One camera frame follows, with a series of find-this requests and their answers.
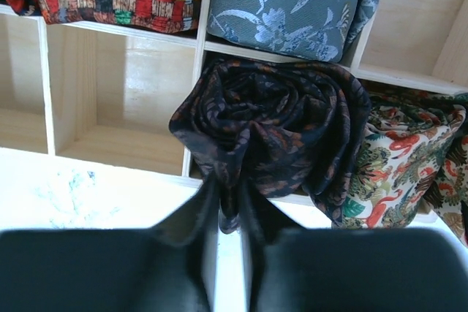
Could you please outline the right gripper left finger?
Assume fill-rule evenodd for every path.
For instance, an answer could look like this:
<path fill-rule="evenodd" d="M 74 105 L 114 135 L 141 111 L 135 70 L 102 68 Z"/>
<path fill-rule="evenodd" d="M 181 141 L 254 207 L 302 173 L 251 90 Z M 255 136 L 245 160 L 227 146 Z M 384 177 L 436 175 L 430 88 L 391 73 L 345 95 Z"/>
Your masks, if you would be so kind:
<path fill-rule="evenodd" d="M 3 311 L 210 311 L 219 182 L 143 229 L 1 234 Z"/>

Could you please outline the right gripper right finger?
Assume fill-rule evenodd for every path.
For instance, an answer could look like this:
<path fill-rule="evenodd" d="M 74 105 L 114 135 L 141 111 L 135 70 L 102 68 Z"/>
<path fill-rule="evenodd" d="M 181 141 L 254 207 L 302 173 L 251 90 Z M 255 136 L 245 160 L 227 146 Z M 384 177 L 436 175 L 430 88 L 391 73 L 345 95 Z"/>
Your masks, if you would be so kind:
<path fill-rule="evenodd" d="M 239 186 L 249 311 L 465 311 L 467 269 L 430 229 L 307 229 Z"/>

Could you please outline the gold floral tie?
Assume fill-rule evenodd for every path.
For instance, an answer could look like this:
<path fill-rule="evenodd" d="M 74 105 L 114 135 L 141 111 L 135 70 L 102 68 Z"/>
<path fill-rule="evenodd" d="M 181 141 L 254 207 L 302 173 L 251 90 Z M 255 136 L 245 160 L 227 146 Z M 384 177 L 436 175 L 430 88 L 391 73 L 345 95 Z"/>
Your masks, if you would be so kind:
<path fill-rule="evenodd" d="M 372 92 L 340 229 L 401 228 L 415 217 L 467 118 L 467 95 Z"/>

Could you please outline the dark paisley tie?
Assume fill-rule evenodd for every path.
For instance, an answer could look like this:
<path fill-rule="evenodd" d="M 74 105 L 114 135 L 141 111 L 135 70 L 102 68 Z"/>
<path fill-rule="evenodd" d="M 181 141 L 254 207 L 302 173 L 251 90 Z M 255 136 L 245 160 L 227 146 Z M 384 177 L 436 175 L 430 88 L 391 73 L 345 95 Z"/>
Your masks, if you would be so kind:
<path fill-rule="evenodd" d="M 174 112 L 170 132 L 203 175 L 245 177 L 267 198 L 297 189 L 340 226 L 371 100 L 346 69 L 219 57 Z"/>

